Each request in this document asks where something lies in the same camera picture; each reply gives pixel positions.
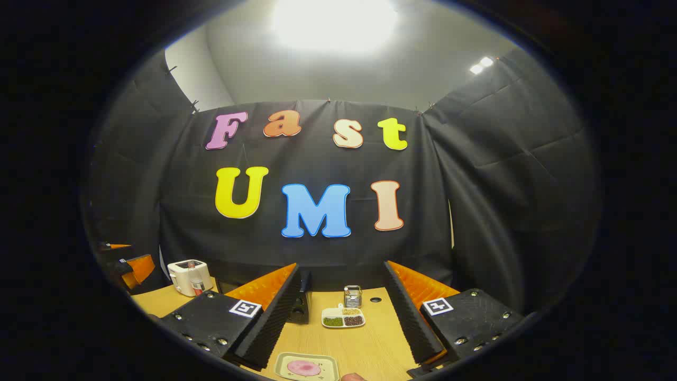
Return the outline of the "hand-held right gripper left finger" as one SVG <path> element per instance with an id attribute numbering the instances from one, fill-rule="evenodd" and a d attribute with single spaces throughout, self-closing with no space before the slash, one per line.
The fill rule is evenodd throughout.
<path id="1" fill-rule="evenodd" d="M 159 321 L 188 345 L 261 370 L 268 366 L 300 287 L 301 272 L 293 263 L 227 294 L 205 291 Z"/>

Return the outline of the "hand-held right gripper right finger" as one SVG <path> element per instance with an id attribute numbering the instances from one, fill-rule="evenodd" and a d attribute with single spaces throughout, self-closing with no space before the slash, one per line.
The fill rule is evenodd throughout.
<path id="1" fill-rule="evenodd" d="M 392 261 L 384 267 L 385 287 L 416 363 L 411 374 L 476 356 L 523 320 L 481 289 L 460 292 Z"/>

